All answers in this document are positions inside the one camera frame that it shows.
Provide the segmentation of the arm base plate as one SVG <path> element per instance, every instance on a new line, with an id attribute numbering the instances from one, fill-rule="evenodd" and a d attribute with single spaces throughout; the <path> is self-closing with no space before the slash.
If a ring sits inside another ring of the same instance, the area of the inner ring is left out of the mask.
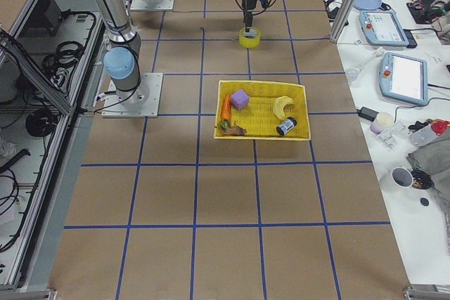
<path id="1" fill-rule="evenodd" d="M 172 11 L 174 0 L 133 0 L 131 12 L 161 12 Z"/>
<path id="2" fill-rule="evenodd" d="M 107 118 L 138 118 L 157 117 L 162 90 L 163 73 L 144 72 L 141 73 L 141 84 L 131 98 L 125 99 L 125 93 L 119 91 L 106 96 L 106 109 L 101 110 L 101 114 Z"/>

